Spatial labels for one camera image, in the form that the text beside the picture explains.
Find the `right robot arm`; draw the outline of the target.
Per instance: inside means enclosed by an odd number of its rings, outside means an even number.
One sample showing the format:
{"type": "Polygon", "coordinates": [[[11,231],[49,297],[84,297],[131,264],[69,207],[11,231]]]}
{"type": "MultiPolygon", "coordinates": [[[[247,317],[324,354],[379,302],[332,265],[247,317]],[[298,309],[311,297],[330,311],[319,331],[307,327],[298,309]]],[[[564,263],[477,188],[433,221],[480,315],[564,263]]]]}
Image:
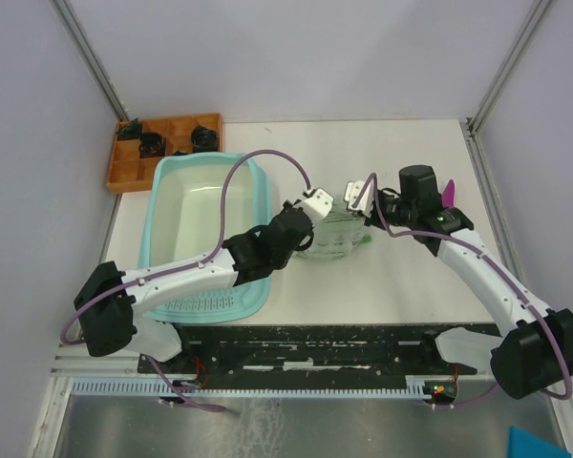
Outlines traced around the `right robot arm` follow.
{"type": "Polygon", "coordinates": [[[377,176],[354,185],[346,199],[366,224],[394,239],[412,237],[453,270],[493,319],[499,334],[455,327],[418,351],[427,371],[464,364],[491,374],[511,398],[537,391],[568,400],[573,394],[573,313],[553,310],[528,291],[486,248],[474,224],[445,203],[428,165],[400,170],[399,190],[378,189],[377,176]]]}

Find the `green cat litter bag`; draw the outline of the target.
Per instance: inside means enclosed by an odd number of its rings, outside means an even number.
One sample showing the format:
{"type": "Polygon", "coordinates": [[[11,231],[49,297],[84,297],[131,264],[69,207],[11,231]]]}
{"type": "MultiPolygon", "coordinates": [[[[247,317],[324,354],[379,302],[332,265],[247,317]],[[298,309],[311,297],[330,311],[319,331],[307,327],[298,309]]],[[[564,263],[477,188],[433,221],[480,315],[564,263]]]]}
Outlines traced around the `green cat litter bag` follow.
{"type": "Polygon", "coordinates": [[[370,242],[371,233],[364,220],[350,213],[344,202],[337,202],[314,228],[312,245],[296,255],[306,260],[339,260],[370,242]]]}

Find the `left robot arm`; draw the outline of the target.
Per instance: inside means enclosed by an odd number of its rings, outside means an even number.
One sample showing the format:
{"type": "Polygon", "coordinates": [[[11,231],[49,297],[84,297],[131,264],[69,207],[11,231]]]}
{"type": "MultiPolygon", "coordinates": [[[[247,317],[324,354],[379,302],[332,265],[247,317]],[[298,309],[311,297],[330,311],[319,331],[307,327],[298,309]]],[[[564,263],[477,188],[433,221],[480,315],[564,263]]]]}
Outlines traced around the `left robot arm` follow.
{"type": "Polygon", "coordinates": [[[192,361],[191,347],[176,328],[147,314],[159,305],[207,290],[258,281],[286,267],[295,251],[308,248],[325,212],[307,201],[286,203],[267,225],[223,242],[209,260],[171,262],[120,271],[114,262],[98,265],[74,300],[75,319],[92,357],[129,349],[181,372],[192,361]]]}

